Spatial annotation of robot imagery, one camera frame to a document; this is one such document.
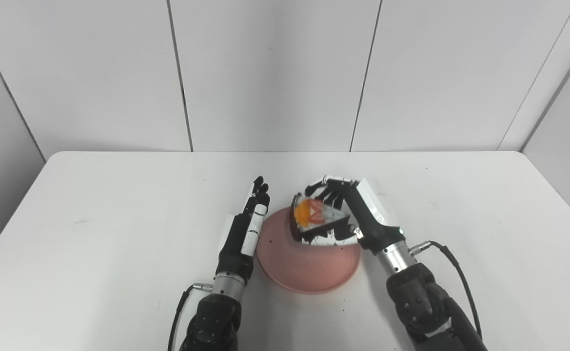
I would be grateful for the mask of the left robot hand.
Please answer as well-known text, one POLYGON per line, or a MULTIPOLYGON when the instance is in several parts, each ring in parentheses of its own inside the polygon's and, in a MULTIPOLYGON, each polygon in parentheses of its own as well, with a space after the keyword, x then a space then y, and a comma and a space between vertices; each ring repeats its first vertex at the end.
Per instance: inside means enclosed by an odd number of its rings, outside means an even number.
POLYGON ((244 209, 225 225, 226 238, 218 254, 216 274, 235 275, 248 284, 254 270, 254 255, 271 198, 269 185, 258 176, 251 185, 244 209))

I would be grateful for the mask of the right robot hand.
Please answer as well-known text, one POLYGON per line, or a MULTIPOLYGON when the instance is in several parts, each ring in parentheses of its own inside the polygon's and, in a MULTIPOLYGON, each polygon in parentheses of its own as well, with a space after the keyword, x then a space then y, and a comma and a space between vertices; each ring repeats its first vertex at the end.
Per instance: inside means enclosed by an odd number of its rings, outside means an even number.
POLYGON ((343 203, 347 204, 362 234, 358 242, 373 254, 405 241, 400 225, 389 215, 366 179, 326 175, 307 186, 303 193, 334 209, 341 209, 343 203))

